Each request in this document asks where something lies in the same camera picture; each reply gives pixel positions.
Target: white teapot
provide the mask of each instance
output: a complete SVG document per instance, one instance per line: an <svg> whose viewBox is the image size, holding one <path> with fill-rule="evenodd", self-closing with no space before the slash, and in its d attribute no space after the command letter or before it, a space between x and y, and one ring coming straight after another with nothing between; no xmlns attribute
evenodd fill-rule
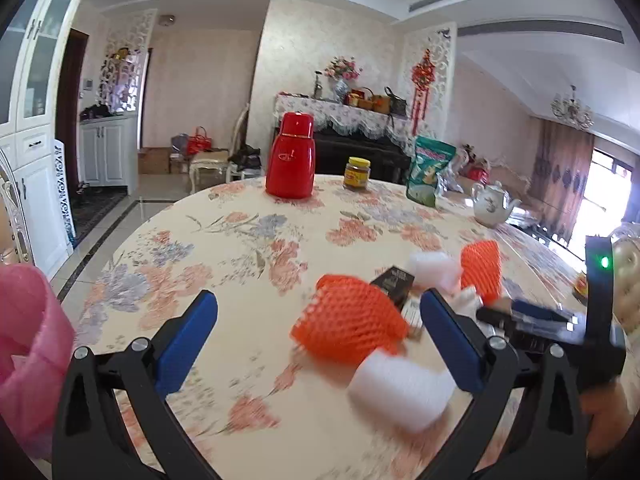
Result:
<svg viewBox="0 0 640 480"><path fill-rule="evenodd" d="M471 197L474 199L474 216L478 223L492 228L505 222L513 208L521 203L518 199L509 202L509 194L502 189L500 182L492 186L476 182L471 188Z"/></svg>

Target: flower vase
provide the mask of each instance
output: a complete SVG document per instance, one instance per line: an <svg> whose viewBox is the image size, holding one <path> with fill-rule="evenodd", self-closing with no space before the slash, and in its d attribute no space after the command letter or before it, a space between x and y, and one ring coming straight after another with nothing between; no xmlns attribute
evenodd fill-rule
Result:
<svg viewBox="0 0 640 480"><path fill-rule="evenodd" d="M349 85L347 85L347 82L341 77L335 79L332 90L334 92L334 100L340 104L344 104L344 99L347 97L349 92Z"/></svg>

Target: glass cabinet door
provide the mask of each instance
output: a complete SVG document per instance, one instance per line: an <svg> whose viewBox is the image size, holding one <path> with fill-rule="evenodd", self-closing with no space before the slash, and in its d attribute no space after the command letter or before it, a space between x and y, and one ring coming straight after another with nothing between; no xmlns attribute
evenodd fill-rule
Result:
<svg viewBox="0 0 640 480"><path fill-rule="evenodd" d="M31 118L47 112L47 93L56 44L71 0L51 0L44 18L37 24L36 45L28 67L29 76L22 102L22 116Z"/></svg>
<svg viewBox="0 0 640 480"><path fill-rule="evenodd" d="M12 119L10 114L11 96L16 86L19 85L21 66L18 66L20 50L27 39L33 37L36 26L36 16L32 16L38 0L25 0L17 14L12 19L9 27L0 38L0 126L7 124Z"/></svg>

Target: cabinet handle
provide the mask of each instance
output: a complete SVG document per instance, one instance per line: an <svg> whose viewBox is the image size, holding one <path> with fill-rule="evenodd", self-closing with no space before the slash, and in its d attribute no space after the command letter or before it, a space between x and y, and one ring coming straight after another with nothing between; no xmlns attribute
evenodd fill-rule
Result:
<svg viewBox="0 0 640 480"><path fill-rule="evenodd" d="M33 18L31 20L31 28L29 29L29 33L27 34L27 40L31 39L31 33L33 32L33 29L35 28L35 26L36 26L36 19Z"/></svg>

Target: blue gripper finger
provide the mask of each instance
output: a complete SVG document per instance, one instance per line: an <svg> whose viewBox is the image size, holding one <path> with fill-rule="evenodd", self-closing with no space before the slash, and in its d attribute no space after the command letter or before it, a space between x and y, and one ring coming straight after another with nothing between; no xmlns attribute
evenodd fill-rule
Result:
<svg viewBox="0 0 640 480"><path fill-rule="evenodd" d="M435 289L420 298L422 323L457 386L472 394L484 389L482 357L455 320L455 313Z"/></svg>
<svg viewBox="0 0 640 480"><path fill-rule="evenodd" d="M156 392L163 399L180 390L217 320L216 297L208 290L201 291L182 315L181 327L158 359Z"/></svg>

